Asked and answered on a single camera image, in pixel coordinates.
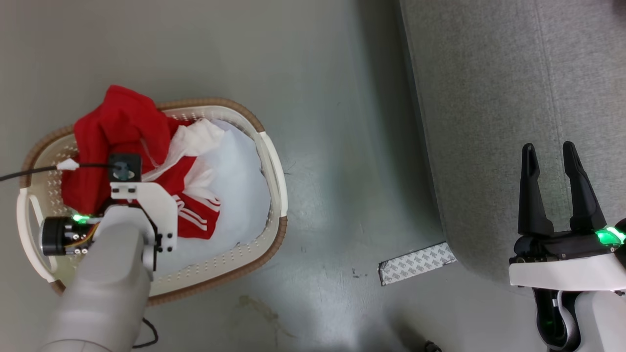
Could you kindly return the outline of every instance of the red cloth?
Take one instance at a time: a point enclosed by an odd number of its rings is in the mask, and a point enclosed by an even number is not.
[[[174,199],[178,205],[178,235],[209,239],[215,230],[219,213],[183,193],[175,195]],[[209,237],[192,234],[209,234]]]
[[[141,155],[143,174],[165,161],[170,140],[178,126],[189,124],[168,118],[147,96],[121,86],[110,86],[102,104],[74,125],[80,153],[75,160],[78,163],[107,163],[111,153],[137,153]],[[194,161],[195,158],[183,157],[156,183],[161,184],[169,194],[180,196],[185,189],[185,175]],[[110,194],[106,169],[79,168],[63,175],[63,202],[80,214],[95,214]],[[178,235],[208,239],[213,234],[218,213],[195,205],[195,213],[210,220],[210,226],[207,230],[196,227],[190,232],[182,226],[184,222],[179,217]]]

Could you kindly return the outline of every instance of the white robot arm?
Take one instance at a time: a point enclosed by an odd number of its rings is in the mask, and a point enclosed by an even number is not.
[[[141,170],[129,162],[129,170]],[[109,207],[89,242],[73,282],[50,322],[41,352],[128,352],[139,331],[156,269],[157,253],[176,248],[178,208],[160,185],[116,175],[111,198],[136,205]],[[48,218],[42,226],[44,253],[72,253],[63,246],[76,228],[70,218]]]
[[[570,230],[555,232],[541,200],[535,149],[524,146],[511,285],[533,289],[536,325],[550,351],[625,351],[626,219],[606,227],[573,143],[563,145],[563,159],[574,214]]]

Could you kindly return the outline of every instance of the laundry basket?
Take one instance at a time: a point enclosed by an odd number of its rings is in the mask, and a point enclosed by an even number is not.
[[[269,186],[271,202],[263,233],[247,244],[238,244],[217,257],[166,276],[155,277],[148,305],[156,305],[210,289],[248,274],[265,264],[278,251],[287,230],[287,187],[276,149],[259,120],[242,105],[223,98],[180,100],[157,104],[167,116],[177,120],[224,120],[252,138],[257,146],[262,173]],[[55,165],[78,154],[73,127],[45,136],[30,151],[23,170]],[[62,171],[22,176],[17,204],[18,231],[31,264],[52,288],[62,294],[75,274],[79,256],[47,257],[39,249],[38,231],[31,228],[29,204],[37,224],[49,216],[70,216],[71,209],[61,198]]]

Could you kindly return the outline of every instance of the basket rim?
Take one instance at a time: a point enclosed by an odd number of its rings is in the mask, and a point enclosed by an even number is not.
[[[226,108],[233,109],[237,113],[241,114],[244,118],[246,118],[246,120],[250,122],[250,124],[254,127],[254,129],[258,133],[265,131],[263,124],[261,124],[259,119],[250,110],[246,109],[246,107],[244,107],[243,105],[235,101],[226,99],[226,98],[216,97],[216,98],[183,99],[183,100],[168,101],[164,103],[157,103],[155,105],[156,105],[156,108],[161,111],[178,109],[178,108],[190,108],[190,107],[196,107],[196,106],[224,106]],[[47,134],[42,139],[40,139],[40,141],[27,154],[24,160],[24,163],[22,165],[22,170],[32,169],[34,167],[34,164],[37,162],[37,159],[39,158],[39,156],[43,153],[43,151],[48,146],[50,146],[52,143],[54,143],[58,139],[67,137],[69,135],[72,135],[73,133],[74,133],[74,126],[71,125],[71,126],[66,126],[56,131],[53,131]],[[20,183],[21,188],[30,187],[31,176],[26,175],[26,176],[20,177],[19,183]],[[221,284],[225,284],[226,282],[232,281],[238,277],[242,277],[246,274],[249,274],[252,271],[255,271],[256,269],[262,267],[266,262],[268,262],[274,256],[274,254],[276,254],[276,252],[282,245],[282,241],[284,240],[286,233],[287,233],[287,217],[283,216],[279,218],[278,231],[276,233],[276,237],[274,237],[274,241],[272,242],[270,247],[267,249],[267,251],[263,253],[256,260],[244,266],[238,267],[237,269],[234,269],[230,272],[227,272],[217,277],[213,277],[209,280],[200,282],[198,284],[188,286],[188,287],[183,287],[181,289],[159,294],[156,296],[151,296],[148,298],[147,305],[156,306],[159,304],[176,301],[178,299],[189,297],[196,293],[206,291],[207,289],[211,289]],[[66,286],[63,284],[63,282],[61,282],[61,280],[56,280],[56,281],[51,282],[50,286],[59,295],[62,295],[63,291],[65,291],[65,288],[66,288]]]

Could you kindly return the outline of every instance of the white fabric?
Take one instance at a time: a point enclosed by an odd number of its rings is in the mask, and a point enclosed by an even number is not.
[[[76,170],[80,167],[80,164],[77,163],[74,159],[63,160],[62,162],[56,164],[57,170]]]
[[[170,150],[163,165],[141,176],[142,182],[152,182],[172,168],[182,157],[197,157],[216,149],[224,136],[224,131],[211,121],[202,118],[189,126],[179,126],[170,142]]]
[[[202,157],[196,158],[189,172],[185,175],[185,190],[183,193],[217,212],[220,210],[221,202],[209,190],[209,185],[214,178],[211,165]]]
[[[237,243],[253,241],[265,229],[270,192],[260,171],[256,145],[237,127],[220,120],[213,123],[225,131],[222,142],[219,148],[197,160],[204,160],[213,170],[204,190],[217,195],[222,202],[215,232],[209,240],[179,237],[175,251],[158,256],[156,276],[171,274],[226,253]]]

